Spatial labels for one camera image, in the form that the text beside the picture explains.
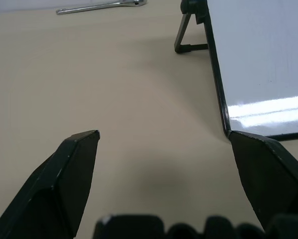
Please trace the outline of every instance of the beige table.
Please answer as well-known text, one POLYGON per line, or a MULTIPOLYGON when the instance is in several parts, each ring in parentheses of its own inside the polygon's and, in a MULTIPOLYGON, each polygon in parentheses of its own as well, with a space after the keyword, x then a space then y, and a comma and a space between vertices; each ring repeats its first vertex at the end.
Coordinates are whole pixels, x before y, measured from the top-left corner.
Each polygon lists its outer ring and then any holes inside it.
MULTIPOLYGON (((73 133, 99 129, 77 235, 107 214, 202 230, 208 215, 259 224, 222 132, 207 51, 176 55, 179 2, 57 16, 0 14, 0 215, 73 133)), ((184 43, 205 40, 192 21, 184 43)), ((283 143, 298 158, 298 140, 283 143)))

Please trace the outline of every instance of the black stand leg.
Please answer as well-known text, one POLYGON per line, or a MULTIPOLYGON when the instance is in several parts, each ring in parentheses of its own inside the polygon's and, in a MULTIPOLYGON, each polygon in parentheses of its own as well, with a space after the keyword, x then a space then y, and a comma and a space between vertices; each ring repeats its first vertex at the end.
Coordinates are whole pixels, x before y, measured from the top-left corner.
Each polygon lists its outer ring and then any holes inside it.
POLYGON ((185 31, 187 29, 189 20, 190 20, 191 14, 184 14, 182 16, 180 28, 178 31, 177 38, 175 39, 174 43, 174 50, 176 53, 185 53, 190 51, 198 51, 198 50, 207 50, 208 44, 199 44, 199 45, 181 45, 183 36, 185 34, 185 31))

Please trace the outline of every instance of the white board surface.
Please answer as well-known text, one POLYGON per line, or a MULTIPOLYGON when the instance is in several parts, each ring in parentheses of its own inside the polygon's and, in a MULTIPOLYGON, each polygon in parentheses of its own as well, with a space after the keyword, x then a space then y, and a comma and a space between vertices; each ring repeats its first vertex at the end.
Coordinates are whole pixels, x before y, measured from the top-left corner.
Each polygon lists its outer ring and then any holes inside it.
POLYGON ((232 130, 298 132, 298 0, 209 0, 232 130))

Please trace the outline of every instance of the table surface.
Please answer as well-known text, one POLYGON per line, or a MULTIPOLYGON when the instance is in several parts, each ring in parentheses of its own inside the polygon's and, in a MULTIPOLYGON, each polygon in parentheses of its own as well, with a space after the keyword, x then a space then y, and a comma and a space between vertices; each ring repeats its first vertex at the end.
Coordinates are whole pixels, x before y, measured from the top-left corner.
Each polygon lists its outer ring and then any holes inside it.
POLYGON ((208 5, 231 129, 297 133, 298 0, 208 5))
MULTIPOLYGON (((63 139, 99 129, 77 238, 107 214, 199 231, 214 214, 259 225, 222 131, 209 53, 174 53, 179 4, 0 14, 0 215, 63 139)), ((190 22, 184 44, 205 41, 190 22)), ((298 159, 298 140, 283 145, 298 159)))

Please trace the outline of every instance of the metal wrench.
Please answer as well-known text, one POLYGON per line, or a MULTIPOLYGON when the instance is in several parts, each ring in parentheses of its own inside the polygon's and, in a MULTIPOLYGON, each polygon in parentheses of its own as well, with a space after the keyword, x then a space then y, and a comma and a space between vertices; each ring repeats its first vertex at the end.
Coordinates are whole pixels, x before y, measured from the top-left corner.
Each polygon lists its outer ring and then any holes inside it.
POLYGON ((57 15, 69 14, 74 12, 82 12, 82 11, 91 11, 91 10, 98 10, 110 7, 117 7, 117 6, 142 6, 147 3, 147 0, 119 0, 113 1, 108 3, 100 3, 90 6, 78 6, 78 7, 71 7, 71 8, 62 8, 56 11, 57 15))

